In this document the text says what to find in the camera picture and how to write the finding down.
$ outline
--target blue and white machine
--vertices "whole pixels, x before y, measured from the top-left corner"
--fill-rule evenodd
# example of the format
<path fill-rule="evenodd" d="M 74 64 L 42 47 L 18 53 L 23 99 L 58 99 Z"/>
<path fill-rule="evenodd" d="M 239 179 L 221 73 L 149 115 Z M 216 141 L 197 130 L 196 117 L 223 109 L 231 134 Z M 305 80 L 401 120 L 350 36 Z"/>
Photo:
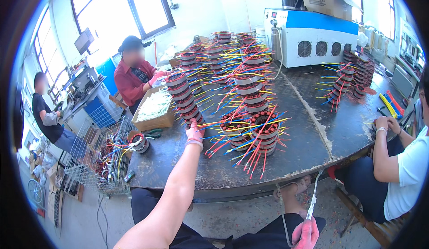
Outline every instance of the blue and white machine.
<path fill-rule="evenodd" d="M 343 61 L 345 47 L 356 49 L 359 25 L 315 12 L 266 8 L 264 28 L 275 59 L 292 68 Z M 274 43 L 271 32 L 280 32 Z"/>

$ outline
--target chair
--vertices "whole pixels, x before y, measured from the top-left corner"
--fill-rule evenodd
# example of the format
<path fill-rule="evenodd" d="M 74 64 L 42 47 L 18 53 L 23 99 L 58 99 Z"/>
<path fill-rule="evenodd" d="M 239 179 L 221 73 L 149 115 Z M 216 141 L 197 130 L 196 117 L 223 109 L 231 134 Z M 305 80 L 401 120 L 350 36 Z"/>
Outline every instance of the chair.
<path fill-rule="evenodd" d="M 378 224 L 375 222 L 368 221 L 364 216 L 362 211 L 360 210 L 362 207 L 362 204 L 360 201 L 356 205 L 349 197 L 344 193 L 340 188 L 337 188 L 335 190 L 335 193 L 340 198 L 342 203 L 351 211 L 352 215 L 349 219 L 349 221 L 346 224 L 346 227 L 344 230 L 340 233 L 340 237 L 343 237 L 344 234 L 347 232 L 347 229 L 354 225 L 353 221 L 356 218 L 358 221 L 362 224 L 363 227 L 365 227 L 369 233 L 379 242 L 379 244 L 387 248 L 389 247 L 390 243 L 394 240 L 398 232 L 401 230 L 402 226 L 405 224 L 405 221 L 409 218 L 410 213 L 405 213 L 402 216 L 387 221 L 383 224 Z"/>

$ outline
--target wire mesh basket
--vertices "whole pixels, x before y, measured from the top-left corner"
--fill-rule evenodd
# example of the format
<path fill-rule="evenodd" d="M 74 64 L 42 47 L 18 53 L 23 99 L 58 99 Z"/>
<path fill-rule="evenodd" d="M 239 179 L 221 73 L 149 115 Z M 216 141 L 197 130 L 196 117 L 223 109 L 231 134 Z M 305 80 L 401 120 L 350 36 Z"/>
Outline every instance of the wire mesh basket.
<path fill-rule="evenodd" d="M 85 187 L 102 194 L 128 194 L 124 176 L 130 158 L 125 149 L 131 130 L 137 128 L 123 109 L 100 106 L 89 114 L 66 158 L 65 171 Z"/>

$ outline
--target dark trousers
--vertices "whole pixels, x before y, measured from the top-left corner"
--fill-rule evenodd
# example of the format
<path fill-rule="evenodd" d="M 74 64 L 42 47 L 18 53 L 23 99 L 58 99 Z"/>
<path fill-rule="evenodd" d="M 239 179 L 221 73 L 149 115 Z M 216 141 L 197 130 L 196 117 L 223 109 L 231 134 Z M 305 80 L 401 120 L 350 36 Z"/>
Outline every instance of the dark trousers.
<path fill-rule="evenodd" d="M 138 107 L 139 107 L 139 105 L 140 105 L 140 101 L 142 101 L 142 98 L 141 98 L 141 99 L 139 99 L 139 100 L 137 100 L 137 101 L 134 103 L 134 105 L 129 106 L 129 108 L 130 108 L 130 112 L 132 113 L 132 115 L 134 115 L 134 113 L 136 113 L 137 108 L 138 108 Z"/>
<path fill-rule="evenodd" d="M 134 188 L 131 190 L 131 209 L 134 224 L 139 223 L 155 208 L 161 197 L 160 192 L 150 191 L 144 188 Z M 297 225 L 303 222 L 298 214 L 285 214 L 285 221 L 289 239 L 292 240 L 292 232 Z M 322 231 L 326 224 L 324 218 L 315 217 L 319 231 Z M 187 225 L 180 226 L 170 248 L 176 249 L 215 249 L 211 243 L 199 235 L 195 230 Z M 256 234 L 246 234 L 236 240 L 232 236 L 228 239 L 226 249 L 257 249 L 257 248 L 289 248 L 287 246 L 286 235 L 283 227 L 282 216 L 266 225 Z"/>
<path fill-rule="evenodd" d="M 389 183 L 379 182 L 374 177 L 374 165 L 368 156 L 357 159 L 349 166 L 335 170 L 335 177 L 344 183 L 349 194 L 362 203 L 363 215 L 369 221 L 386 222 L 384 200 Z"/>

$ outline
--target green-handled pliers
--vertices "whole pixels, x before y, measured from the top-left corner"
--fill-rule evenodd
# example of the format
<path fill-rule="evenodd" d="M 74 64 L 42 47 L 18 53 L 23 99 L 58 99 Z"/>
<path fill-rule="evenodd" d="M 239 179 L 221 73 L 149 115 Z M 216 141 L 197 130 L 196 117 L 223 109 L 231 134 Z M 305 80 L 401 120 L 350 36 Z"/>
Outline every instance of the green-handled pliers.
<path fill-rule="evenodd" d="M 156 132 L 162 132 L 162 129 L 156 128 L 156 129 L 152 129 L 150 131 L 147 131 L 146 133 L 143 133 L 146 137 L 148 138 L 160 138 L 161 137 L 161 133 L 159 134 L 154 134 Z"/>

